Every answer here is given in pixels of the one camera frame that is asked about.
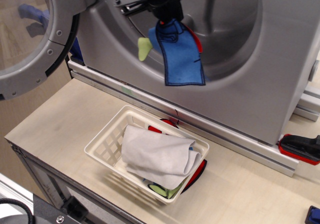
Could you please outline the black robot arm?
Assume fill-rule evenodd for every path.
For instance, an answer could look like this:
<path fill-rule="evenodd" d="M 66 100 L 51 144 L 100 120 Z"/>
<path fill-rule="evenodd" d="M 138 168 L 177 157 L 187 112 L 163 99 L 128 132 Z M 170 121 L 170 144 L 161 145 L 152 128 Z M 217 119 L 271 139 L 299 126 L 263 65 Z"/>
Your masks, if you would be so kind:
<path fill-rule="evenodd" d="M 181 0 L 113 0 L 114 6 L 121 9 L 125 16 L 132 16 L 145 10 L 157 19 L 169 22 L 172 19 L 181 21 L 184 17 Z"/>

